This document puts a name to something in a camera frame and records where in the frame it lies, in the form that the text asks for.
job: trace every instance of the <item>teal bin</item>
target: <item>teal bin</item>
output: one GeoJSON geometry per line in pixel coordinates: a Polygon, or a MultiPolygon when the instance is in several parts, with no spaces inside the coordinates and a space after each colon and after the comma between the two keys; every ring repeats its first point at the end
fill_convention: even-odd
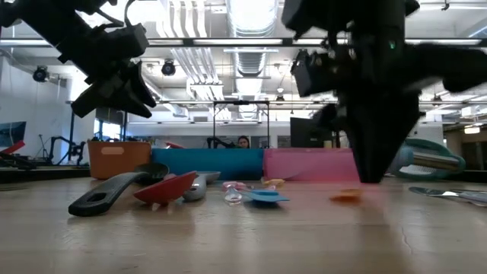
{"type": "Polygon", "coordinates": [[[166,164],[172,174],[220,171],[219,180],[260,180],[263,159],[263,149],[152,149],[152,161],[166,164]]]}

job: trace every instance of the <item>wooden table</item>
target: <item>wooden table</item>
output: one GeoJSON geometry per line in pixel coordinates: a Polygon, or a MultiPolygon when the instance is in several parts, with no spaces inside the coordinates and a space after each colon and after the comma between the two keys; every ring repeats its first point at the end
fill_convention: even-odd
{"type": "Polygon", "coordinates": [[[150,210],[131,186],[103,216],[68,205],[96,183],[28,183],[0,192],[0,272],[21,273],[472,273],[487,270],[487,209],[367,185],[361,205],[329,197],[345,187],[287,183],[280,208],[229,206],[219,188],[205,201],[150,210]]]}

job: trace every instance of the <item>orange bin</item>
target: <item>orange bin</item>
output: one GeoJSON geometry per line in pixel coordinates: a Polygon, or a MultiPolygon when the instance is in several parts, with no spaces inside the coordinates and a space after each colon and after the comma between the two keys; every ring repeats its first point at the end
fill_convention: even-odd
{"type": "Polygon", "coordinates": [[[88,142],[88,151],[91,176],[99,180],[134,171],[151,161],[151,144],[147,142],[88,142]]]}

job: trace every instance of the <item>black monitor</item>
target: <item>black monitor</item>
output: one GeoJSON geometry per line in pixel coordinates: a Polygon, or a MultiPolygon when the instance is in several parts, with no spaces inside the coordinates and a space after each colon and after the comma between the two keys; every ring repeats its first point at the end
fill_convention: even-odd
{"type": "Polygon", "coordinates": [[[9,148],[24,140],[26,122],[0,123],[0,148],[9,148]]]}
{"type": "Polygon", "coordinates": [[[291,118],[292,148],[324,148],[325,142],[333,143],[331,131],[316,126],[312,119],[291,118]]]}

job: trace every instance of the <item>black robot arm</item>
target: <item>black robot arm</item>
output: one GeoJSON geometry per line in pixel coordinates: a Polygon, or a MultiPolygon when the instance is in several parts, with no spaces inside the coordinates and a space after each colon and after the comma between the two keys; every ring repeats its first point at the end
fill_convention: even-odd
{"type": "Polygon", "coordinates": [[[145,29],[141,24],[127,26],[107,33],[101,25],[91,28],[78,15],[101,13],[107,0],[16,0],[1,3],[0,24],[10,27],[21,19],[42,38],[60,51],[59,61],[71,61],[87,78],[91,86],[72,104],[79,117],[86,116],[97,107],[112,107],[143,117],[151,112],[145,106],[156,103],[141,76],[141,63],[131,58],[140,56],[148,46],[145,29]]]}
{"type": "Polygon", "coordinates": [[[68,139],[62,137],[62,136],[53,136],[51,137],[51,149],[49,150],[49,156],[47,158],[47,162],[49,164],[54,164],[53,163],[53,158],[54,158],[54,144],[56,143],[57,140],[61,140],[64,142],[67,142],[69,144],[69,150],[66,152],[66,154],[62,157],[62,159],[55,165],[60,165],[66,157],[70,156],[78,156],[78,160],[76,161],[77,165],[79,166],[81,164],[81,161],[83,160],[83,152],[84,152],[84,145],[86,145],[86,142],[81,142],[79,145],[76,144],[75,142],[70,142],[68,139]]]}
{"type": "Polygon", "coordinates": [[[217,137],[208,137],[206,139],[206,142],[208,143],[208,148],[212,148],[212,143],[213,143],[213,148],[217,148],[218,145],[221,145],[224,148],[236,148],[237,147],[233,142],[226,143],[217,137]]]}
{"type": "Polygon", "coordinates": [[[422,88],[443,81],[461,92],[487,81],[487,55],[479,49],[405,43],[406,16],[415,0],[287,0],[282,23],[300,37],[328,30],[324,53],[300,51],[291,73],[301,97],[333,91],[337,104],[317,121],[344,130],[362,182],[378,183],[417,123],[422,88]],[[345,31],[346,44],[336,43],[345,31]]]}

